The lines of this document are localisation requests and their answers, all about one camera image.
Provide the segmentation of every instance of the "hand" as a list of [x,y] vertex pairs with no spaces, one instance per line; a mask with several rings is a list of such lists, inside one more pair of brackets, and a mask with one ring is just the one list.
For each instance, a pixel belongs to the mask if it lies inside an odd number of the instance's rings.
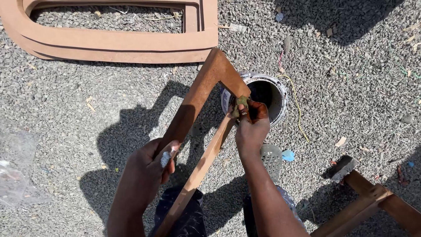
[[247,100],[249,110],[242,104],[238,105],[240,111],[240,125],[235,134],[240,158],[247,154],[260,157],[260,148],[266,138],[269,129],[269,112],[263,103]]
[[153,160],[152,156],[160,141],[161,138],[148,142],[127,159],[109,218],[117,212],[117,216],[121,216],[121,212],[127,212],[128,217],[134,213],[143,213],[155,198],[160,184],[167,182],[169,174],[174,173],[174,156],[180,142],[170,142]]

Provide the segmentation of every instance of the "clear plastic bag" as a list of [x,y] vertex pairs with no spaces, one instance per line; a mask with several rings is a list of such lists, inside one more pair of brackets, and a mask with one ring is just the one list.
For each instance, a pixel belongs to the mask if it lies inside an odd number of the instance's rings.
[[30,179],[38,140],[29,129],[0,118],[0,203],[18,207],[48,200]]

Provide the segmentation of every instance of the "person's right hand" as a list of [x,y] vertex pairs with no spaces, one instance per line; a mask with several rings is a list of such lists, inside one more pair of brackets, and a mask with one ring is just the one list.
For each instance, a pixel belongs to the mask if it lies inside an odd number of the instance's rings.
[[269,112],[263,103],[247,100],[249,109],[244,105],[238,105],[240,111],[240,124],[235,134],[240,158],[248,157],[247,154],[260,157],[260,148],[266,138],[269,129]]

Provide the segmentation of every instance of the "person's left hand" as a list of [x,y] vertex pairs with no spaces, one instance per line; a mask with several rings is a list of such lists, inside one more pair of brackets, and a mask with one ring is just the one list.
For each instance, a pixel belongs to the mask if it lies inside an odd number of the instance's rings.
[[110,218],[116,213],[120,216],[123,211],[128,216],[143,213],[155,198],[160,184],[167,182],[169,175],[174,172],[174,156],[180,142],[170,142],[153,160],[160,141],[161,138],[148,142],[127,159],[111,205]]

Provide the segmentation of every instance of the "green rag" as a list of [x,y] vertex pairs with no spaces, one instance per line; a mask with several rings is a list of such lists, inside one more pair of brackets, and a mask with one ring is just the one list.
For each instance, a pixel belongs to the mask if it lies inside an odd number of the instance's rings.
[[242,95],[240,98],[237,98],[236,99],[234,110],[232,111],[232,116],[234,118],[239,118],[240,117],[240,111],[238,110],[238,105],[239,104],[244,105],[244,107],[246,107],[248,109],[247,97],[245,97],[244,95]]

